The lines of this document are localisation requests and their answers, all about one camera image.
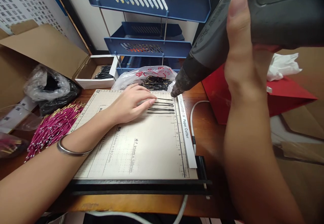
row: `wire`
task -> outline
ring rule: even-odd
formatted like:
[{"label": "wire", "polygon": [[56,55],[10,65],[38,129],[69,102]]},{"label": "wire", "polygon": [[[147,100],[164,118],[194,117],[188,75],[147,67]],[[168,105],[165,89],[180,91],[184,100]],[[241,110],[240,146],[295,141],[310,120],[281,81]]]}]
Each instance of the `wire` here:
[{"label": "wire", "polygon": [[[186,208],[186,204],[188,201],[188,195],[185,195],[182,201],[182,205],[180,208],[180,211],[176,217],[176,219],[174,220],[173,224],[179,224],[183,213],[185,211]],[[86,212],[87,214],[93,215],[93,216],[125,216],[125,217],[129,217],[132,218],[134,220],[137,220],[138,222],[142,223],[142,224],[152,224],[149,221],[145,220],[144,218],[134,214],[134,213],[130,213],[130,212],[119,212],[119,211],[89,211]]]},{"label": "wire", "polygon": [[192,114],[193,114],[193,110],[195,109],[195,107],[202,102],[209,102],[209,101],[199,101],[196,102],[196,104],[194,104],[194,106],[192,107],[191,111],[190,111],[190,129],[191,129],[191,137],[192,137],[192,143],[193,143],[193,151],[196,155],[196,140],[195,140],[195,133],[193,131],[193,125],[192,125]]}]

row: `hand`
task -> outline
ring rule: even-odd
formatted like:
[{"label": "hand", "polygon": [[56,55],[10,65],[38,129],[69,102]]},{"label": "hand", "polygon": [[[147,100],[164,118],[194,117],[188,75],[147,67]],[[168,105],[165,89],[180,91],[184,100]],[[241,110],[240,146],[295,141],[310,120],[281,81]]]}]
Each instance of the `hand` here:
[{"label": "hand", "polygon": [[124,92],[103,110],[103,114],[113,120],[114,124],[127,123],[140,116],[146,109],[155,103],[157,99],[148,89],[133,84],[128,86]]},{"label": "hand", "polygon": [[253,47],[250,27],[247,0],[231,0],[226,27],[229,53],[225,78],[232,97],[266,95],[267,72],[276,46]]}]

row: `wooden desk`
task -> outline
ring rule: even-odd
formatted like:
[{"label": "wooden desk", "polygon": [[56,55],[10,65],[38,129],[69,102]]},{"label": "wooden desk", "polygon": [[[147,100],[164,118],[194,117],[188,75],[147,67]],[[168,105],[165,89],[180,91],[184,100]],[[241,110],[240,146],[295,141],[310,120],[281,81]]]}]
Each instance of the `wooden desk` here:
[{"label": "wooden desk", "polygon": [[[79,97],[87,102],[94,90],[84,90]],[[183,94],[187,117],[193,105],[207,100],[201,83]],[[193,115],[197,155],[205,157],[207,176],[213,181],[213,197],[207,200],[204,196],[189,196],[184,215],[197,217],[214,217],[237,219],[238,215],[231,203],[226,177],[222,168],[222,147],[225,126],[218,125],[211,106],[199,104]],[[32,132],[15,132],[16,136],[31,139]],[[0,160],[0,179],[18,168],[25,159],[22,154],[13,159]],[[183,196],[173,195],[61,195],[49,211],[90,211],[111,210],[128,212],[148,212],[177,214]]]}]

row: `silver bangle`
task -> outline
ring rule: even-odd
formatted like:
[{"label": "silver bangle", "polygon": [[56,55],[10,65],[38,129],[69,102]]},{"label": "silver bangle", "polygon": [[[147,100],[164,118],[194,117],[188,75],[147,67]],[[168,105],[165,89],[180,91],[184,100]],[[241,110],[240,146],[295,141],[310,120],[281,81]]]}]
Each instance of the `silver bangle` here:
[{"label": "silver bangle", "polygon": [[85,156],[85,155],[88,155],[90,152],[92,152],[92,150],[89,150],[89,151],[87,151],[87,152],[81,152],[81,153],[79,153],[79,152],[74,152],[74,151],[69,151],[68,149],[66,149],[66,148],[64,148],[63,146],[62,146],[62,139],[64,139],[64,137],[65,136],[63,136],[58,142],[57,142],[57,149],[60,151],[60,152],[62,152],[63,154],[66,154],[66,155],[71,155],[71,156]]}]

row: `pink wire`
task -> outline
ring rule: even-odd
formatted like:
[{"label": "pink wire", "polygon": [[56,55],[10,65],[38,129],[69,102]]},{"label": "pink wire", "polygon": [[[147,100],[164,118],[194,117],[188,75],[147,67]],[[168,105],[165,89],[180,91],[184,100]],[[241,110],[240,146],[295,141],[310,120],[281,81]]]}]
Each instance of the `pink wire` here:
[{"label": "pink wire", "polygon": [[66,135],[82,112],[84,106],[85,104],[83,103],[69,104],[44,118],[27,149],[28,154],[25,162],[40,153],[43,148],[51,146]]}]

